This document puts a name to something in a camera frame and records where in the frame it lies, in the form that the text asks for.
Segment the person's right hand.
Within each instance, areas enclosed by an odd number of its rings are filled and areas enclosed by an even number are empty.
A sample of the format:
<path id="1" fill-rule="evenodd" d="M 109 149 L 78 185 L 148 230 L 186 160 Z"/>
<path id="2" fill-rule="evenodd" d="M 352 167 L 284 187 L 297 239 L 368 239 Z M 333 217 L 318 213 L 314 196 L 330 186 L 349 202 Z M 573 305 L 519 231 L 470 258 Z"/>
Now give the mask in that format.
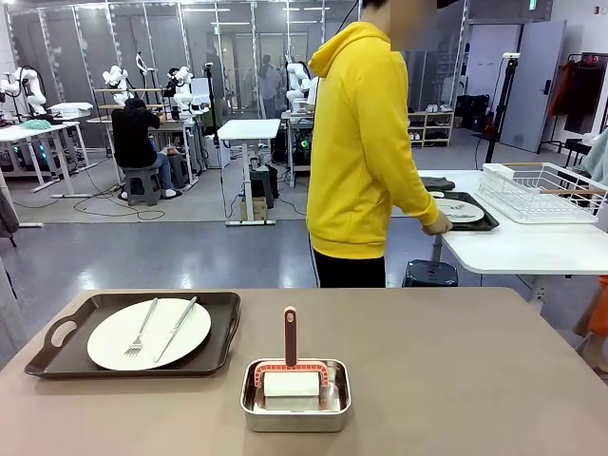
<path id="1" fill-rule="evenodd" d="M 433 223 L 425 225 L 423 230 L 429 236 L 439 236 L 449 232 L 452 227 L 452 222 L 448 219 L 447 215 L 439 212 L 437 219 Z"/>

